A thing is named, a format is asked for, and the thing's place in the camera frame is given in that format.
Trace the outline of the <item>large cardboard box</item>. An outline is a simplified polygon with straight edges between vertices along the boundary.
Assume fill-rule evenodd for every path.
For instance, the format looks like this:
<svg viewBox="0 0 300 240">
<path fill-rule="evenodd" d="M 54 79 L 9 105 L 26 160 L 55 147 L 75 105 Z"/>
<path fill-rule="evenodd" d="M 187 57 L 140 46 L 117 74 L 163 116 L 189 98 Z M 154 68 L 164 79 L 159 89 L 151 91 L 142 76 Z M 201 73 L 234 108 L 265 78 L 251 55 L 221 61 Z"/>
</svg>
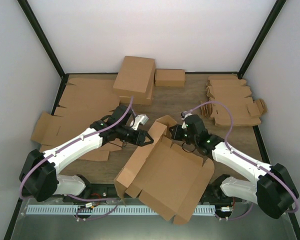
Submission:
<svg viewBox="0 0 300 240">
<path fill-rule="evenodd" d="M 155 120 L 148 131 L 154 143 L 137 147 L 114 179 L 120 197 L 131 186 L 136 187 L 136 193 L 153 187 L 159 191 L 177 190 L 179 194 L 182 190 L 199 190 L 198 197 L 203 195 L 215 172 L 215 165 L 211 159 L 185 152 L 180 145 L 173 143 L 168 131 L 176 123 L 169 115 Z M 135 198 L 166 221 L 173 220 L 175 225 L 188 223 L 199 203 L 196 198 L 172 200 L 171 203 Z"/>
<path fill-rule="evenodd" d="M 119 96 L 145 98 L 154 83 L 156 63 L 153 58 L 126 55 L 113 84 Z"/>
</svg>

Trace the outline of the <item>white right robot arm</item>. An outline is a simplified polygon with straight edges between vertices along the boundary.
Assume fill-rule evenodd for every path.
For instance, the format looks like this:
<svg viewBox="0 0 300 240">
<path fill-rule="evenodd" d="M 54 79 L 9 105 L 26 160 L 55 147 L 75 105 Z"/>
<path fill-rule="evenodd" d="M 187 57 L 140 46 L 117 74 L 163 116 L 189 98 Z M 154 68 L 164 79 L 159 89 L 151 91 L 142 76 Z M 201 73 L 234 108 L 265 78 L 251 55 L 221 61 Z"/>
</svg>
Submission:
<svg viewBox="0 0 300 240">
<path fill-rule="evenodd" d="M 215 200 L 222 202 L 228 197 L 240 198 L 258 205 L 273 219 L 280 218 L 291 206 L 295 206 L 296 210 L 299 208 L 299 193 L 282 164 L 270 165 L 235 149 L 222 137 L 210 134 L 196 114 L 189 113 L 182 120 L 182 124 L 169 128 L 173 140 L 193 145 L 202 155 L 212 157 L 245 178 L 239 180 L 227 176 L 212 188 Z"/>
</svg>

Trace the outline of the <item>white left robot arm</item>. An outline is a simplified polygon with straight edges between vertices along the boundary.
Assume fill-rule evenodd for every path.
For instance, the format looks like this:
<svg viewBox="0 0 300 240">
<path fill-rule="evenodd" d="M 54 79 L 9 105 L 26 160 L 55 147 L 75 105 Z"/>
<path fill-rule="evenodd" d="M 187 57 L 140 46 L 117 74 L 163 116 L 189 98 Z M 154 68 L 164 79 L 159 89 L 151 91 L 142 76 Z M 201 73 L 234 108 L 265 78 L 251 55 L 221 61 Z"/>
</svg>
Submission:
<svg viewBox="0 0 300 240">
<path fill-rule="evenodd" d="M 154 143 L 146 130 L 139 129 L 149 120 L 145 114 L 135 115 L 131 106 L 119 105 L 111 115 L 94 121 L 84 132 L 55 148 L 41 152 L 32 150 L 21 170 L 19 189 L 43 202 L 55 195 L 66 195 L 81 202 L 92 196 L 91 184 L 82 175 L 60 172 L 83 155 L 118 139 L 143 147 Z"/>
</svg>

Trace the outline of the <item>lower folded cardboard box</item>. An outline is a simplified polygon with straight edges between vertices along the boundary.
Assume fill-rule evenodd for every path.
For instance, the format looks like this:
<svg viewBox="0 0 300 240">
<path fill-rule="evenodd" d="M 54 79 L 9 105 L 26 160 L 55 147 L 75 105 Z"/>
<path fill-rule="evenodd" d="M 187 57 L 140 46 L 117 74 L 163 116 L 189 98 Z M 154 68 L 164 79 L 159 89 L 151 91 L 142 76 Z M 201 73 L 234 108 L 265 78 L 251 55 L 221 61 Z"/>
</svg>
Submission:
<svg viewBox="0 0 300 240">
<path fill-rule="evenodd" d="M 153 103 L 154 99 L 154 91 L 155 91 L 155 86 L 152 85 L 150 90 L 147 92 L 146 97 L 133 97 L 133 104 L 136 105 L 145 105 L 145 106 L 150 106 Z M 131 101 L 130 96 L 119 96 L 120 103 L 122 104 L 129 104 Z"/>
</svg>

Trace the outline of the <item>small folded cardboard box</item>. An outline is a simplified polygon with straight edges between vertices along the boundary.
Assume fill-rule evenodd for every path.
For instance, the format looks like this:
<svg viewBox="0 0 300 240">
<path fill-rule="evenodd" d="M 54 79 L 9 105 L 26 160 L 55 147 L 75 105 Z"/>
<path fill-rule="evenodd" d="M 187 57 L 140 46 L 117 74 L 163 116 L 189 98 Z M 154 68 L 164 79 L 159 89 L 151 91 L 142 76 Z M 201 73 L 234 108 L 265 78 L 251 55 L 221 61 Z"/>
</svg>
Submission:
<svg viewBox="0 0 300 240">
<path fill-rule="evenodd" d="M 183 69 L 156 69 L 154 82 L 157 87 L 184 87 L 186 74 Z"/>
</svg>

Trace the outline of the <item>large folded cardboard box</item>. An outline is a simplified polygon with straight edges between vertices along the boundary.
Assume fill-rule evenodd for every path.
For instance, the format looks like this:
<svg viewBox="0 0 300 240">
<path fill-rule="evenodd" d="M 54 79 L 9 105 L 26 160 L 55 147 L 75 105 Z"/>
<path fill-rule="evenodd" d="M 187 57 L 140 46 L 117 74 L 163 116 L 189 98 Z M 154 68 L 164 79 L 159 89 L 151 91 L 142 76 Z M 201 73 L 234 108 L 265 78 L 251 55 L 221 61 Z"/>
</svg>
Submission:
<svg viewBox="0 0 300 240">
<path fill-rule="evenodd" d="M 145 98 L 154 83 L 156 63 L 153 58 L 126 55 L 113 84 L 119 96 Z"/>
</svg>

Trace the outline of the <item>left stack flat cardboard blanks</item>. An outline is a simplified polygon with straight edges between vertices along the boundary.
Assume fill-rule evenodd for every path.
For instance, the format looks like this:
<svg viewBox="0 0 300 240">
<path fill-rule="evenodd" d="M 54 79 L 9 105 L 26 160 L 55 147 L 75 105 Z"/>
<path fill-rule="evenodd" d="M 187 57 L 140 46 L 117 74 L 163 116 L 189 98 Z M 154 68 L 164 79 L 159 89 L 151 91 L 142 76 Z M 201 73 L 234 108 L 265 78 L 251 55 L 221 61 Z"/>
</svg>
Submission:
<svg viewBox="0 0 300 240">
<path fill-rule="evenodd" d="M 84 132 L 93 122 L 120 104 L 113 91 L 114 80 L 71 78 L 53 115 L 42 112 L 31 140 L 44 152 L 58 147 Z"/>
</svg>

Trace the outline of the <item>stack flat cardboard blanks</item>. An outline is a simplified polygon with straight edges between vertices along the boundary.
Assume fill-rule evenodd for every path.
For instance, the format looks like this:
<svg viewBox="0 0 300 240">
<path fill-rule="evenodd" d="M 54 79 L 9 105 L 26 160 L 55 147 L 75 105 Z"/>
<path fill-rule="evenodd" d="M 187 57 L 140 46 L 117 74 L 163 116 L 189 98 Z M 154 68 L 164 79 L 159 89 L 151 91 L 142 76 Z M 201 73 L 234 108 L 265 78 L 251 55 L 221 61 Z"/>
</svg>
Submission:
<svg viewBox="0 0 300 240">
<path fill-rule="evenodd" d="M 71 78 L 53 115 L 42 112 L 31 140 L 44 152 L 58 147 L 84 132 L 93 122 L 120 104 L 113 91 L 114 80 Z"/>
<path fill-rule="evenodd" d="M 263 99 L 252 98 L 251 88 L 245 79 L 235 75 L 211 75 L 206 85 L 206 96 L 210 102 L 201 107 L 203 116 L 214 120 L 216 126 L 253 127 L 261 123 L 261 116 L 268 109 Z"/>
</svg>

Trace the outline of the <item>right stack flat cardboard blanks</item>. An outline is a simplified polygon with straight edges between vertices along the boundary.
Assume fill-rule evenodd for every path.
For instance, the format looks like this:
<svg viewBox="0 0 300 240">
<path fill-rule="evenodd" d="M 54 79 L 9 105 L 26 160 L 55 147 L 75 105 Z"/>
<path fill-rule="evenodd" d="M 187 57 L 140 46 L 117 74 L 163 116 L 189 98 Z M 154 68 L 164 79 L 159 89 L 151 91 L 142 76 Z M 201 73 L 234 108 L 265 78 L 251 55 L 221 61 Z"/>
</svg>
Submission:
<svg viewBox="0 0 300 240">
<path fill-rule="evenodd" d="M 211 75 L 206 85 L 206 96 L 210 102 L 201 107 L 203 116 L 214 120 L 216 126 L 253 127 L 261 123 L 261 116 L 268 109 L 263 99 L 252 98 L 251 88 L 245 79 L 235 75 Z"/>
</svg>

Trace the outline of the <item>black frame base rail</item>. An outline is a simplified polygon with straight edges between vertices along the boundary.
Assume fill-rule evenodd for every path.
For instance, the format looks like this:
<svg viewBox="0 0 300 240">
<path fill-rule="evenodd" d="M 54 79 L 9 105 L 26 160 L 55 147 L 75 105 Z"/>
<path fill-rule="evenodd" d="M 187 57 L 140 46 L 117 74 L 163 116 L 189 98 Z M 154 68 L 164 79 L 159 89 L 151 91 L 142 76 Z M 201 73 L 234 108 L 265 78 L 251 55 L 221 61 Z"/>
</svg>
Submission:
<svg viewBox="0 0 300 240">
<path fill-rule="evenodd" d="M 87 186 L 79 195 L 74 195 L 73 198 L 76 201 L 91 201 L 93 197 L 97 198 L 140 198 L 141 200 L 157 200 L 161 203 L 171 203 L 172 200 L 194 200 L 198 199 L 200 204 L 207 203 L 217 203 L 225 204 L 229 203 L 233 198 L 240 199 L 241 201 L 249 201 L 254 204 L 258 203 L 258 196 L 255 189 L 244 189 L 240 191 L 237 195 L 232 193 L 227 196 L 220 186 L 209 184 L 205 189 L 201 197 L 199 197 L 199 190 L 182 190 L 178 193 L 175 189 L 170 189 L 167 191 L 157 190 L 153 187 L 148 187 L 142 189 L 140 193 L 135 192 L 136 187 L 130 186 L 126 189 L 122 196 L 116 192 L 115 186 L 113 184 L 92 184 Z"/>
</svg>

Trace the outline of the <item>right black frame post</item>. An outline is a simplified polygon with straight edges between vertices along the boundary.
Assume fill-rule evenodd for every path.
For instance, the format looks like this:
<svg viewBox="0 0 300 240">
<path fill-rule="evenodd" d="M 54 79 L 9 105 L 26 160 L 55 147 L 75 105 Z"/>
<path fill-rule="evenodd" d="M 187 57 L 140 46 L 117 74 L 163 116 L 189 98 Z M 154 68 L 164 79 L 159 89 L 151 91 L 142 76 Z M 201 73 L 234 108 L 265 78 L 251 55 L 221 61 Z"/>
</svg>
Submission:
<svg viewBox="0 0 300 240">
<path fill-rule="evenodd" d="M 245 60 L 243 61 L 237 76 L 242 79 L 247 72 L 249 66 L 251 65 L 254 57 L 256 56 L 258 50 L 260 49 L 262 43 L 264 42 L 266 36 L 271 30 L 273 24 L 275 23 L 277 17 L 279 16 L 282 8 L 284 7 L 286 0 L 276 0 L 272 9 L 270 10 L 262 28 L 260 29 L 255 41 L 253 42 Z"/>
</svg>

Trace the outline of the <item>black frame post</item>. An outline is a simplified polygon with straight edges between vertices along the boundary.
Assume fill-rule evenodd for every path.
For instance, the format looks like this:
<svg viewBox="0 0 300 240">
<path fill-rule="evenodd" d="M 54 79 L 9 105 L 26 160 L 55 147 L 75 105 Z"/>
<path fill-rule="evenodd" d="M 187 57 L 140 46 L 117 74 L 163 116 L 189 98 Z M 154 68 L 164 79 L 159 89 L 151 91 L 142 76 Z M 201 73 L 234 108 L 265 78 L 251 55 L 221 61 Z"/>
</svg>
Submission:
<svg viewBox="0 0 300 240">
<path fill-rule="evenodd" d="M 262 43 L 264 42 L 266 36 L 271 30 L 273 24 L 275 23 L 277 17 L 279 16 L 282 8 L 284 7 L 286 0 L 276 0 L 272 9 L 270 10 L 262 28 L 260 29 L 255 41 L 253 42 L 245 60 L 243 61 L 237 76 L 242 79 L 247 72 L 249 66 L 251 65 L 254 57 L 256 56 L 258 50 L 260 49 Z"/>
<path fill-rule="evenodd" d="M 46 34 L 44 33 L 35 13 L 33 12 L 29 2 L 27 0 L 17 0 L 19 6 L 21 7 L 24 15 L 26 16 L 28 22 L 30 23 L 32 29 L 34 30 L 37 38 L 39 39 L 42 47 L 44 48 L 46 54 L 48 55 L 52 65 L 54 66 L 55 70 L 57 71 L 60 78 L 64 78 L 66 75 Z"/>
</svg>

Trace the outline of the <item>left black frame post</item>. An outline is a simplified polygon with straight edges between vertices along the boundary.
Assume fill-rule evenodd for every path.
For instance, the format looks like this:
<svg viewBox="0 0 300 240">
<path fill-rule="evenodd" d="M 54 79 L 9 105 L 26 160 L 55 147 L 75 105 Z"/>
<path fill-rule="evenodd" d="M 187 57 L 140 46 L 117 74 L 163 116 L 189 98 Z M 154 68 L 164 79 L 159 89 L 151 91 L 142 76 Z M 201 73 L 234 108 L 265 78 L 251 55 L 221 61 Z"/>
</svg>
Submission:
<svg viewBox="0 0 300 240">
<path fill-rule="evenodd" d="M 39 39 L 42 47 L 44 48 L 46 54 L 48 55 L 52 65 L 54 66 L 55 70 L 57 71 L 60 78 L 64 78 L 66 75 L 46 34 L 44 33 L 35 13 L 33 12 L 29 2 L 27 0 L 17 0 L 19 6 L 21 7 L 24 15 L 26 16 L 28 22 L 30 23 L 32 29 L 34 30 L 37 38 Z"/>
</svg>

